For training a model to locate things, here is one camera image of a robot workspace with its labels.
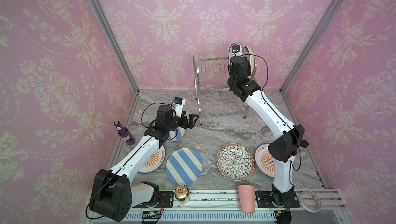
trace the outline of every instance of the white plate with orange design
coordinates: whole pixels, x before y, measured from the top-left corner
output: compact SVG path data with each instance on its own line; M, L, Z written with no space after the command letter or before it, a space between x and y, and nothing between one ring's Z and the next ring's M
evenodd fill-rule
M275 164L274 157L268 151L268 145L270 143L265 143L260 145L254 154L254 160L256 166L260 171L264 172L265 175L274 178L275 177Z
M160 147L157 152L151 155L151 157L146 161L146 163L142 166L139 172L149 173L158 169L158 167L160 167L165 160L165 154L165 147Z

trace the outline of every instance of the dish rack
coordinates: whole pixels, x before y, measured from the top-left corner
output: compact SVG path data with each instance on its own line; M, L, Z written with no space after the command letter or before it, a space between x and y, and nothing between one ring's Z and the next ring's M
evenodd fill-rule
M246 118L249 106L229 91L228 57L197 59L193 55L192 59L200 124L202 124L202 118L207 117L244 113L244 118Z

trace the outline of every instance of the damask pattern wallpaper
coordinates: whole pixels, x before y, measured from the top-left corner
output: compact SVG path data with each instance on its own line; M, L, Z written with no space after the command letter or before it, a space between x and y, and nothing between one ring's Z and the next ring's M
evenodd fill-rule
M396 0L344 0L286 96L355 224L394 223Z
M0 223L80 223L133 96L87 0L0 0Z
M330 0L100 0L140 89L193 89L192 54L248 45L279 89ZM263 85L265 63L257 58Z

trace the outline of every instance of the tape roll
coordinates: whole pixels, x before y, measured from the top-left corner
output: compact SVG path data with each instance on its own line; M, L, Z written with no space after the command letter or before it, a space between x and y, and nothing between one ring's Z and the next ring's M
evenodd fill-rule
M314 200L315 200L315 202L316 202L316 205L317 205L317 208L316 208L316 209L311 209L310 207L308 207L308 206L304 203L304 200L303 200L303 195L304 195L304 194L308 194L308 195L310 195L311 197L314 198ZM319 211L322 209L322 202L320 201L320 198L319 198L315 193L313 193L313 192L309 192L309 191L301 192L301 194L300 194L300 196L299 196L299 201L300 201L301 207L303 207L306 211L308 211L308 212L310 212L310 213L316 213L316 212L319 212Z

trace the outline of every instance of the white robotic arm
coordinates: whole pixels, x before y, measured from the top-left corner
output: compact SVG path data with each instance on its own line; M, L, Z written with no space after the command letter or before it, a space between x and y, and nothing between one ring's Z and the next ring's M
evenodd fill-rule
M171 130L195 126L199 115L190 114L187 118L183 111L185 103L185 99L176 97L172 105L161 105L157 118L147 128L136 147L110 170L101 169L96 174L88 204L91 211L119 222L131 207L140 203L153 207L157 204L157 185L150 182L142 182L134 187L130 185L144 163L166 142Z
M282 206L294 193L291 166L299 146L307 147L302 140L304 128L295 126L282 115L252 79L250 56L241 55L240 45L231 46L229 52L229 74L227 81L230 90L252 107L268 125L276 140L268 148L275 162L275 179L272 185L274 203Z

